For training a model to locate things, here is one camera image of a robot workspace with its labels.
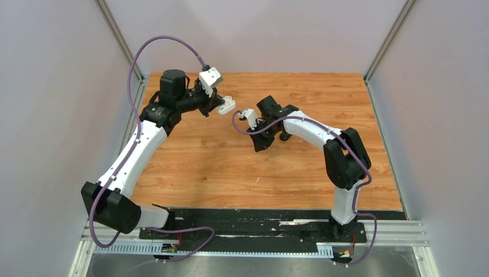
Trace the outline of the black charging case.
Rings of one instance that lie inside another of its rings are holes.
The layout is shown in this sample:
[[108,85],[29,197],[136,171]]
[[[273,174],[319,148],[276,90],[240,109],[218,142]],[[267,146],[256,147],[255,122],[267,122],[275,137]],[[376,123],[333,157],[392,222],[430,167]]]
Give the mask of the black charging case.
[[289,134],[289,133],[287,133],[287,132],[282,132],[282,133],[280,134],[280,140],[281,140],[281,141],[287,141],[287,140],[289,140],[289,139],[291,138],[291,136],[292,136],[292,135],[291,135],[291,134]]

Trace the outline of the white charging case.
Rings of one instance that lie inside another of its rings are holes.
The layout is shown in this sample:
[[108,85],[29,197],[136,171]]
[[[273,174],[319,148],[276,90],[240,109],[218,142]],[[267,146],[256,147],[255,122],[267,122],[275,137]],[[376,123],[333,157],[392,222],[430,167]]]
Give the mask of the white charging case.
[[219,105],[216,110],[219,115],[225,115],[233,111],[236,107],[236,102],[233,100],[232,96],[223,97],[224,103]]

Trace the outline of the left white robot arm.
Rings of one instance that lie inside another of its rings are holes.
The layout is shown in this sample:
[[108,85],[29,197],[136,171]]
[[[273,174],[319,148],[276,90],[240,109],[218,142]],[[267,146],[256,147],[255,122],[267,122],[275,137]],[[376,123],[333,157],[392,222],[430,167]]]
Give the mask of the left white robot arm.
[[162,238],[176,233],[176,222],[168,208],[140,206],[131,201],[135,185],[159,146],[182,119],[182,114],[199,110],[206,117],[216,110],[224,115],[235,108],[230,96],[217,93],[223,80],[215,68],[206,66],[194,86],[182,70],[166,70],[160,77],[159,90],[142,109],[132,137],[112,166],[95,183],[81,188],[85,208],[94,222],[128,234],[136,228],[154,227]]

